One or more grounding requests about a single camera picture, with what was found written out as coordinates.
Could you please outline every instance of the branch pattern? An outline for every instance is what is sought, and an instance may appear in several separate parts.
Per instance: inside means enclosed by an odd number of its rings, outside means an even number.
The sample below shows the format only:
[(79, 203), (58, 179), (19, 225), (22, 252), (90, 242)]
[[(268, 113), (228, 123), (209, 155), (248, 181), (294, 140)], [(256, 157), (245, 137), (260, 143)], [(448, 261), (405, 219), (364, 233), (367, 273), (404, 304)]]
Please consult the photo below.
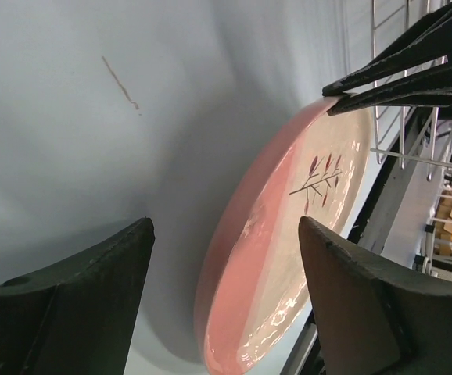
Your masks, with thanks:
[(325, 207), (327, 203), (328, 194), (339, 184), (339, 176), (342, 174), (340, 167), (342, 156), (339, 155), (336, 159), (329, 154), (326, 158), (326, 162), (323, 170), (320, 165), (325, 158), (319, 159), (315, 156), (310, 166), (308, 178), (303, 186), (295, 191), (292, 191), (290, 195), (304, 193), (306, 194), (306, 203), (304, 204), (304, 215), (310, 208), (310, 196), (312, 197), (312, 204), (314, 204), (317, 197), (321, 198), (321, 206)]

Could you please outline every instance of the dish rack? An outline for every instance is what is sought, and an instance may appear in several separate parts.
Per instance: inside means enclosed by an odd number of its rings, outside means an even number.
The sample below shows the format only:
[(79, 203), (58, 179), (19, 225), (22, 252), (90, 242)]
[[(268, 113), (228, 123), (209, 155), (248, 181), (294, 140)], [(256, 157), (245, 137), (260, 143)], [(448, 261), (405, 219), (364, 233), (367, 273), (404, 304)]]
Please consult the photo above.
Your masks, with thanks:
[[(378, 32), (394, 17), (401, 13), (403, 13), (403, 21), (404, 21), (404, 31), (411, 26), (413, 22), (417, 21), (412, 19), (412, 6), (418, 6), (419, 8), (423, 8), (419, 13), (418, 17), (424, 16), (426, 13), (429, 13), (435, 9), (433, 9), (432, 2), (430, 0), (405, 0), (403, 4), (392, 11), (389, 15), (386, 16), (383, 20), (378, 20), (378, 12), (377, 12), (377, 3), (378, 0), (369, 0), (370, 1), (370, 20), (371, 20), (371, 58), (374, 59), (380, 51), (378, 51)], [(437, 6), (443, 6), (447, 3), (451, 2), (450, 0), (442, 0), (437, 4)], [(381, 84), (386, 84), (392, 80), (407, 77), (411, 74), (416, 74), (424, 69), (428, 69), (433, 67), (434, 65), (443, 64), (446, 62), (446, 57), (433, 60), (426, 64), (416, 66), (412, 69), (405, 70), (402, 73), (392, 75), (385, 80), (376, 81), (372, 84), (372, 87), (376, 88)], [(390, 111), (397, 110), (393, 115), (393, 119), (388, 119), (386, 116)], [(395, 159), (396, 164), (396, 175), (401, 176), (402, 173), (412, 166), (412, 164), (417, 163), (425, 163), (428, 165), (426, 172), (426, 180), (431, 181), (433, 175), (439, 168), (443, 168), (445, 170), (452, 170), (452, 162), (450, 160), (446, 160), (446, 150), (452, 147), (452, 120), (439, 120), (439, 108), (433, 108), (427, 118), (423, 118), (420, 126), (418, 126), (418, 132), (414, 134), (414, 141), (412, 142), (412, 132), (407, 129), (407, 125), (409, 122), (415, 120), (419, 121), (419, 119), (413, 119), (414, 110), (408, 107), (374, 107), (372, 110), (372, 118), (373, 118), (373, 128), (374, 128), (374, 137), (373, 137), (373, 145), (371, 148), (371, 152), (375, 154), (375, 161), (381, 165), (381, 171), (385, 169), (385, 164), (387, 164), (386, 160), (391, 161)], [(388, 139), (388, 135), (391, 132), (396, 132), (394, 138), (396, 141), (394, 142), (393, 148), (389, 147), (386, 143), (386, 139)], [(439, 149), (440, 146), (436, 145), (436, 140), (440, 137), (446, 137), (448, 135), (449, 140), (442, 145), (443, 149)], [(421, 157), (421, 153), (419, 151), (420, 148), (428, 148), (428, 156)], [(392, 172), (389, 170), (386, 175), (392, 175)], [(372, 195), (374, 195), (374, 190), (378, 191), (378, 195), (385, 194), (384, 186), (386, 184), (386, 180), (382, 181), (381, 176), (379, 175), (378, 180), (376, 181), (375, 186), (372, 188), (371, 194), (369, 198), (371, 200), (375, 200), (374, 204), (371, 207), (366, 207), (367, 203), (365, 203), (365, 207), (362, 209), (362, 212), (365, 212), (363, 218), (358, 218), (357, 222), (353, 226), (353, 228), (357, 228), (355, 233), (351, 233), (348, 239), (350, 241), (358, 242), (358, 238), (360, 238), (364, 233), (364, 228), (359, 225), (360, 219), (364, 222), (364, 225), (367, 225), (372, 221), (371, 219), (371, 211), (374, 210), (374, 206), (377, 205), (377, 197), (373, 199)], [(287, 362), (281, 372), (281, 375), (297, 375), (300, 373), (310, 374), (310, 375), (318, 375), (325, 373), (325, 365), (323, 362), (323, 358), (321, 357), (320, 344), (317, 338), (317, 327), (314, 322), (313, 313), (310, 314), (309, 318), (306, 321), (294, 347), (291, 351)]]

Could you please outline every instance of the pink plate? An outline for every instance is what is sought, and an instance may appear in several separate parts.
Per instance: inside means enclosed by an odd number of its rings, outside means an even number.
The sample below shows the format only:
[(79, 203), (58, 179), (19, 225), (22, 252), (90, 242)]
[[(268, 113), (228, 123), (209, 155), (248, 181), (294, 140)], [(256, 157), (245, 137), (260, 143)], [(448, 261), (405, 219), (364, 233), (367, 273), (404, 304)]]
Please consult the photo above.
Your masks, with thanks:
[(300, 111), (243, 177), (217, 226), (195, 301), (195, 331), (212, 374), (250, 370), (309, 300), (297, 227), (309, 215), (340, 232), (367, 165), (366, 109), (338, 116), (324, 98)]

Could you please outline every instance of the plate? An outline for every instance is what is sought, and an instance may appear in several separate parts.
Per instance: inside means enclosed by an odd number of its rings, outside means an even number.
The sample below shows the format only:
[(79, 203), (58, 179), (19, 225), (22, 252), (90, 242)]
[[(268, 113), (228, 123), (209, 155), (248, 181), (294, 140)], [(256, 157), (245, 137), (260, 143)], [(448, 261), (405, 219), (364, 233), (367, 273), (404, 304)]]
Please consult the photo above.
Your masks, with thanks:
[(369, 109), (328, 116), (323, 98), (264, 148), (210, 242), (195, 300), (195, 332), (211, 374), (252, 369), (309, 301), (297, 227), (312, 216), (340, 232), (367, 165)]

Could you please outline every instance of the wire rack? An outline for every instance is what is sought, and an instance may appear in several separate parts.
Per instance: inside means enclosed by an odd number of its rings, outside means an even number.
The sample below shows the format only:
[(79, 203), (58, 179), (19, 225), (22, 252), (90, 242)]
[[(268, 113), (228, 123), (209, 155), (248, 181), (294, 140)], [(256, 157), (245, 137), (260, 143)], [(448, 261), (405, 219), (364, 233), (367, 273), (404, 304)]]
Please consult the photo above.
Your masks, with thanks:
[[(377, 17), (377, 0), (371, 0), (371, 50), (372, 50), (372, 58), (374, 59), (378, 55), (378, 47), (377, 47), (377, 34), (379, 30), (384, 27), (388, 21), (390, 21), (395, 15), (398, 13), (403, 13), (404, 15), (404, 30), (407, 30), (410, 26), (410, 18), (411, 18), (411, 7), (413, 3), (418, 4), (418, 1), (413, 0), (405, 0), (403, 5), (400, 6), (398, 9), (390, 13), (384, 20), (378, 22)], [(441, 1), (440, 5), (446, 5), (449, 3), (450, 0), (443, 0)], [(424, 14), (430, 12), (432, 8), (432, 3), (430, 0), (424, 1), (425, 8), (421, 12), (421, 16)], [(391, 80), (395, 80), (401, 77), (407, 77), (411, 74), (416, 74), (422, 70), (429, 69), (435, 65), (443, 64), (445, 63), (447, 58), (444, 56), (440, 59), (433, 60), (431, 62), (428, 62), (426, 64), (416, 66), (410, 70), (405, 70), (400, 75), (392, 75), (388, 78), (386, 78), (383, 82), (376, 81), (372, 85), (374, 88), (378, 87), (380, 84), (387, 84)], [(429, 117), (429, 119), (424, 124), (424, 127), (421, 131), (420, 136), (415, 141), (415, 143), (412, 145), (410, 150), (405, 149), (405, 123), (408, 121), (408, 116), (411, 113), (408, 107), (400, 107), (398, 109), (398, 113), (393, 117), (393, 120), (387, 124), (387, 126), (384, 126), (383, 121), (386, 120), (385, 114), (388, 111), (394, 110), (393, 107), (385, 107), (383, 110), (380, 110), (379, 107), (373, 108), (373, 121), (374, 121), (374, 140), (375, 140), (375, 147), (371, 150), (375, 152), (377, 157), (377, 163), (381, 164), (386, 156), (391, 155), (395, 156), (399, 160), (400, 168), (404, 169), (406, 163), (408, 161), (415, 161), (415, 162), (421, 162), (421, 163), (428, 163), (430, 167), (428, 168), (427, 172), (427, 180), (431, 181), (433, 174), (436, 171), (437, 167), (445, 167), (448, 169), (452, 169), (452, 163), (451, 162), (445, 162), (442, 160), (442, 156), (436, 158), (437, 150), (436, 150), (436, 132), (439, 125), (439, 108), (434, 108), (432, 110), (432, 115)], [(384, 131), (384, 134), (381, 134), (381, 129), (386, 128), (386, 131)], [(391, 152), (389, 150), (386, 150), (383, 148), (385, 139), (389, 132), (397, 130), (398, 131), (398, 139), (399, 139), (399, 145), (400, 150), (398, 152)], [(414, 155), (414, 152), (416, 149), (418, 149), (418, 146), (425, 142), (429, 147), (429, 157), (428, 158), (421, 158)]]

